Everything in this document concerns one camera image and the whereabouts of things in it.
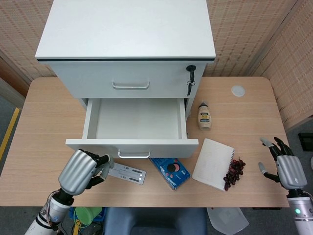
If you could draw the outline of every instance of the textured wall panel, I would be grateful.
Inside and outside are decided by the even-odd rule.
[[[217,60],[204,75],[243,75],[264,39],[294,2],[209,0]],[[30,79],[55,76],[34,59],[51,4],[51,0],[0,0],[0,50]]]
[[[313,1],[305,0],[251,73],[273,86],[286,129],[313,115]]]

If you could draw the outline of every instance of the chair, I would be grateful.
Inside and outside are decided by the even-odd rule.
[[[205,208],[108,208],[105,235],[207,235]]]

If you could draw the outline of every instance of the bottle label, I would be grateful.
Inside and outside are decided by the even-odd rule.
[[[209,113],[200,113],[200,122],[210,122],[211,115]]]

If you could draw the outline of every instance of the cabinet top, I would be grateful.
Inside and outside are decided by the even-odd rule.
[[[35,57],[212,61],[206,0],[54,0]]]

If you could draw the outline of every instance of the blue box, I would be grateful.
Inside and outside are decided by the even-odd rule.
[[[189,172],[177,158],[150,158],[150,161],[162,173],[173,190],[190,177]]]

